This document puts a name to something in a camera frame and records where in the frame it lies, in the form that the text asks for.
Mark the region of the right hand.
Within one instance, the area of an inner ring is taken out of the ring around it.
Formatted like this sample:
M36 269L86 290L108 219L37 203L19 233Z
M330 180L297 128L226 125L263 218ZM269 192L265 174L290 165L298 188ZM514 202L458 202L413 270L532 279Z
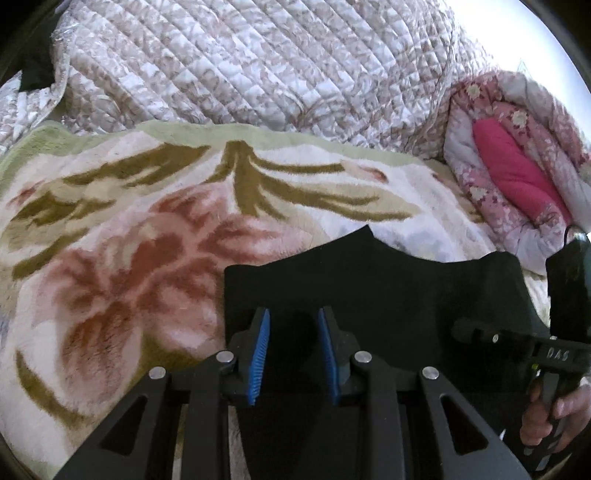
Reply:
M556 452L564 450L590 421L590 385L583 382L575 391L559 398L553 405L551 413L540 400L541 387L536 385L530 393L530 404L523 414L520 429L520 440L525 446L537 446L552 431L549 416L556 420L566 420L562 437Z

